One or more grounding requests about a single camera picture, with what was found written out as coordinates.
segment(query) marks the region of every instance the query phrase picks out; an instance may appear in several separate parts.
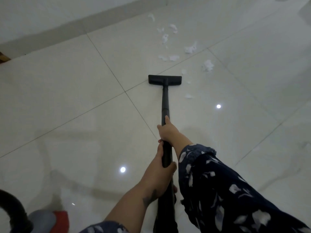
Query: vacuum wand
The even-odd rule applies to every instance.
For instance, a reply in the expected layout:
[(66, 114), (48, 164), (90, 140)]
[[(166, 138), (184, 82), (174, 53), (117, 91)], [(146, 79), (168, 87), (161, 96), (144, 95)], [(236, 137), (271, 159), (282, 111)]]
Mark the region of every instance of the vacuum wand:
[[(149, 75), (150, 84), (163, 86), (162, 94), (162, 126), (165, 125), (165, 116), (169, 117), (169, 86), (181, 84), (181, 76), (159, 76)], [(164, 141), (163, 144), (163, 167), (168, 167), (173, 161), (172, 146)], [(165, 193), (158, 199), (158, 213), (154, 224), (154, 233), (158, 232), (178, 232), (175, 222), (175, 196), (173, 191), (173, 180), (169, 183)]]

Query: torn paper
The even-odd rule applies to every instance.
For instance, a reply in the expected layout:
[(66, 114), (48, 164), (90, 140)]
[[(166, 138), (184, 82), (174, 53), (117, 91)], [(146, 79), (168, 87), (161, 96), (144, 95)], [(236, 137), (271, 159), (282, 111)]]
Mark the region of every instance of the torn paper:
[(212, 64), (211, 60), (207, 60), (204, 62), (204, 70), (205, 71), (212, 71), (213, 70), (214, 65)]
[(148, 17), (150, 17), (150, 18), (152, 19), (153, 22), (156, 20), (155, 17), (154, 17), (154, 15), (151, 14), (151, 13), (148, 15)]
[(187, 94), (185, 95), (185, 98), (192, 99), (192, 98), (194, 98), (194, 97), (193, 97), (192, 95), (190, 95), (190, 94), (187, 93)]
[(169, 26), (174, 30), (173, 33), (178, 33), (176, 25), (170, 24)]
[(162, 33), (162, 32), (164, 32), (164, 28), (157, 28), (157, 31), (158, 31), (159, 33)]
[(158, 58), (162, 59), (163, 61), (167, 61), (167, 58), (165, 56), (159, 55)]
[(185, 46), (185, 53), (192, 54), (196, 50), (196, 42), (192, 46)]
[(169, 56), (169, 60), (170, 60), (170, 61), (179, 60), (179, 55), (172, 55), (172, 56)]
[(164, 34), (164, 35), (162, 36), (162, 43), (166, 43), (168, 37), (169, 37), (168, 34)]

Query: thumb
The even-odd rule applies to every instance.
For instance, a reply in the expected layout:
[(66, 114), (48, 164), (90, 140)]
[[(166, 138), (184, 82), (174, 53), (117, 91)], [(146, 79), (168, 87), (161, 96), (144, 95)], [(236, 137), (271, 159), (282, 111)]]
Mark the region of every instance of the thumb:
[(165, 168), (167, 175), (171, 178), (174, 174), (174, 172), (177, 170), (176, 162), (171, 162), (171, 164)]
[(171, 124), (171, 121), (167, 115), (165, 116), (165, 124)]

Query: forearm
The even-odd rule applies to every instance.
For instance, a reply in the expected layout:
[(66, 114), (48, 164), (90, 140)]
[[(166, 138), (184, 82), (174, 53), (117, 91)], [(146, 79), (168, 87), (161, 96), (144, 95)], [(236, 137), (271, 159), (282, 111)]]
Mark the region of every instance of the forearm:
[(140, 233), (146, 209), (153, 200), (152, 191), (138, 183), (120, 199), (105, 221), (118, 222), (130, 233)]
[(178, 160), (183, 148), (185, 148), (187, 145), (193, 144), (185, 135), (181, 134), (180, 132), (176, 132), (172, 135), (170, 143), (174, 147)]

